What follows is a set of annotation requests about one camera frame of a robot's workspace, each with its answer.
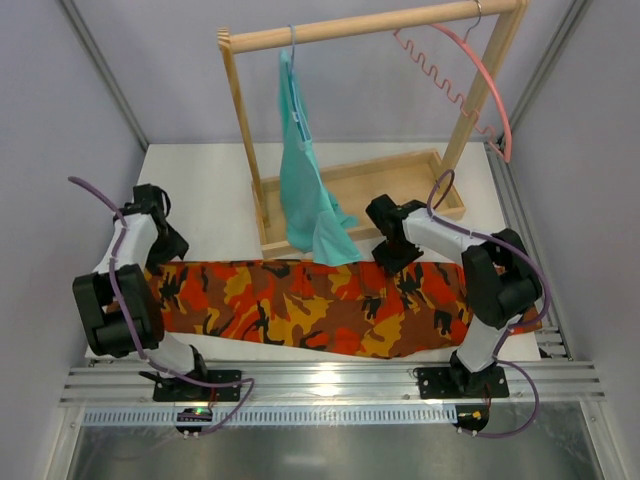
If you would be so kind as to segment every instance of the pink hanger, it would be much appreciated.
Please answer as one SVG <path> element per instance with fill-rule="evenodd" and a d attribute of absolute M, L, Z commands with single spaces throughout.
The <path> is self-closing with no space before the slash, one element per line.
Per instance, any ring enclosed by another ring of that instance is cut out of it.
<path fill-rule="evenodd" d="M 504 153 L 502 153 L 502 151 L 500 151 L 500 147 L 498 147 L 498 145 L 496 144 L 496 131 L 495 131 L 495 129 L 493 127 L 491 127 L 491 126 L 487 126 L 487 127 L 485 127 L 484 129 L 481 130 L 478 127 L 478 119 L 480 118 L 480 112 L 478 110 L 476 110 L 476 109 L 472 110 L 471 112 L 467 112 L 465 110 L 464 105 L 466 103 L 466 98 L 465 98 L 465 96 L 463 94 L 458 93 L 458 94 L 455 95 L 455 97 L 451 96 L 451 88 L 453 87 L 453 83 L 451 82 L 451 80 L 449 80 L 448 78 L 445 78 L 442 81 L 442 83 L 438 83 L 438 67 L 436 65 L 431 65 L 428 70 L 425 69 L 425 63 L 427 61 L 427 56 L 422 52 L 420 52 L 417 57 L 414 56 L 413 49 L 415 47 L 415 44 L 413 43 L 413 41 L 412 40 L 407 40 L 407 42 L 404 43 L 398 37 L 398 33 L 400 32 L 401 29 L 397 29 L 395 32 L 393 32 L 393 36 L 396 38 L 398 43 L 400 43 L 402 48 L 404 48 L 405 50 L 407 50 L 409 52 L 409 56 L 411 57 L 411 60 L 413 60 L 416 64 L 420 64 L 420 66 L 422 68 L 422 71 L 428 77 L 432 77 L 433 78 L 433 83 L 435 83 L 435 85 L 440 90 L 444 90 L 445 91 L 445 93 L 447 94 L 447 98 L 453 104 L 457 104 L 458 100 L 460 100 L 460 113 L 462 113 L 467 118 L 469 118 L 471 115 L 475 114 L 474 128 L 476 129 L 476 131 L 479 132 L 481 135 L 485 135 L 487 132 L 490 132 L 490 135 L 489 135 L 489 145 L 490 145 L 490 147 L 493 150 L 495 150 L 495 152 L 500 157 L 502 157 L 506 163 L 509 163 L 511 161 L 511 143 L 512 143 L 511 125 L 509 124 L 509 118 L 507 116 L 507 111 L 504 108 L 504 104 L 502 103 L 502 97 L 500 96 L 500 92 L 498 91 L 498 87 L 496 86 L 495 82 L 493 81 L 493 78 L 491 78 L 491 75 L 489 74 L 489 72 L 487 71 L 486 67 L 482 63 L 482 60 L 478 57 L 478 55 L 476 55 L 476 53 L 473 51 L 473 49 L 466 43 L 467 37 L 469 36 L 469 31 L 471 31 L 472 28 L 474 28 L 476 25 L 478 25 L 478 23 L 480 22 L 480 18 L 482 17 L 482 7 L 480 6 L 479 2 L 478 2 L 478 11 L 480 13 L 479 18 L 478 18 L 478 22 L 476 22 L 476 24 L 474 26 L 472 26 L 471 28 L 469 28 L 469 30 L 467 30 L 467 33 L 466 33 L 466 35 L 464 37 L 464 40 L 461 39 L 458 35 L 456 35 L 455 33 L 453 33 L 451 30 L 449 30 L 447 27 L 445 27 L 443 25 L 433 24 L 431 26 L 433 28 L 435 28 L 436 30 L 444 33 L 447 37 L 449 37 L 454 42 L 456 42 L 456 44 L 462 49 L 462 51 L 464 53 L 466 53 L 467 56 L 471 59 L 471 61 L 474 63 L 474 65 L 476 66 L 476 68 L 478 69 L 480 74 L 484 77 L 485 81 L 487 82 L 487 85 L 489 86 L 489 91 L 491 92 L 491 96 L 493 97 L 493 99 L 496 102 L 496 106 L 498 108 L 498 113 L 500 114 L 500 119 L 502 120 L 502 126 L 504 128 L 504 138 L 505 138 Z"/>

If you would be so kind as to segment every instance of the garment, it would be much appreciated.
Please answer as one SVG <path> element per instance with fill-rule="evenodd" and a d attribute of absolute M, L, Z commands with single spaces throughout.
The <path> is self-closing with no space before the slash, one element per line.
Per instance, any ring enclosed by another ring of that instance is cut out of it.
<path fill-rule="evenodd" d="M 287 220 L 287 240 L 313 260 L 342 265 L 361 260 L 345 231 L 357 225 L 327 191 L 318 170 L 307 110 L 286 51 L 280 52 L 280 116 L 284 151 L 280 167 L 280 203 Z"/>
<path fill-rule="evenodd" d="M 413 263 L 394 277 L 373 262 L 176 262 L 160 270 L 147 280 L 170 332 L 393 358 L 460 345 L 473 317 L 462 269 L 451 263 Z"/>

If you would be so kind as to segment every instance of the teal cloth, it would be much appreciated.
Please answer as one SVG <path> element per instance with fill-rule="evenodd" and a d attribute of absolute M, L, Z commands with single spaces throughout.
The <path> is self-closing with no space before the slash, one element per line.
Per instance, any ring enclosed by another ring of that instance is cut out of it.
<path fill-rule="evenodd" d="M 287 240 L 303 252 L 313 251 L 313 261 L 337 266 L 362 260 L 345 231 L 358 221 L 346 215 L 325 188 L 313 153 L 307 109 L 291 59 L 280 52 L 279 106 L 284 152 L 280 166 L 280 203 L 287 220 Z"/>

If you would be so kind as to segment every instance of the camouflage pants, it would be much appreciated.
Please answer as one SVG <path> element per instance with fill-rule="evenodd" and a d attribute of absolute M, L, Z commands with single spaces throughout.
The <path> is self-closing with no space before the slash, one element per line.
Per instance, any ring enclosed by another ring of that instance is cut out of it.
<path fill-rule="evenodd" d="M 363 357 L 457 346 L 473 316 L 462 269 L 450 263 L 387 277 L 370 262 L 186 262 L 147 279 L 170 332 Z"/>

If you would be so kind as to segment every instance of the wooden rod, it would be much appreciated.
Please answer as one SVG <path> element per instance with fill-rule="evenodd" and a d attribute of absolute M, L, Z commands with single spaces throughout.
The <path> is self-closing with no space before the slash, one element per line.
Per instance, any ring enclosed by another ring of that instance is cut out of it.
<path fill-rule="evenodd" d="M 268 226 L 269 215 L 267 213 L 267 205 L 264 199 L 264 192 L 262 190 L 260 171 L 258 170 L 256 152 L 253 148 L 253 141 L 251 140 L 249 120 L 247 118 L 247 111 L 244 107 L 244 100 L 242 99 L 242 90 L 240 89 L 238 70 L 236 68 L 236 61 L 233 58 L 233 53 L 231 53 L 229 38 L 230 37 L 228 29 L 221 28 L 218 30 L 218 46 L 220 47 L 220 52 L 222 53 L 224 68 L 227 71 L 227 79 L 229 80 L 229 87 L 231 88 L 233 106 L 236 109 L 238 124 L 240 125 L 240 133 L 242 134 L 242 142 L 244 143 L 244 149 L 247 152 L 247 161 L 249 162 L 249 170 L 251 171 L 253 188 L 257 197 L 258 204 L 260 205 L 260 214 L 262 215 L 264 223 Z"/>
<path fill-rule="evenodd" d="M 521 0 L 481 0 L 481 3 L 482 16 L 485 17 L 516 10 L 521 4 Z M 352 37 L 365 33 L 450 22 L 477 16 L 477 4 L 473 1 L 465 0 L 443 5 L 342 18 L 307 25 L 296 25 L 296 43 L 319 42 L 332 38 Z M 231 51 L 234 54 L 284 47 L 291 45 L 291 29 L 284 27 L 261 32 L 241 33 L 232 35 L 230 42 Z"/>
<path fill-rule="evenodd" d="M 527 11 L 529 0 L 518 0 L 518 4 L 518 8 L 513 12 L 503 13 L 498 17 L 496 26 L 494 27 L 489 43 L 487 44 L 487 49 L 482 57 L 482 63 L 487 68 L 491 78 L 494 80 L 500 72 L 502 63 L 509 52 L 511 43 L 516 36 L 516 32 L 520 27 L 520 22 Z M 469 89 L 469 95 L 464 103 L 465 111 L 471 112 L 473 110 L 477 110 L 480 112 L 488 95 L 489 86 L 482 74 L 478 72 L 473 79 L 473 83 Z M 458 160 L 460 160 L 460 156 L 462 155 L 462 151 L 469 141 L 471 133 L 473 133 L 475 122 L 478 120 L 476 117 L 476 115 L 470 115 L 467 118 L 463 114 L 460 114 L 458 117 L 453 134 L 449 140 L 449 145 L 442 157 L 440 171 L 437 172 L 438 175 L 447 169 L 456 168 Z"/>

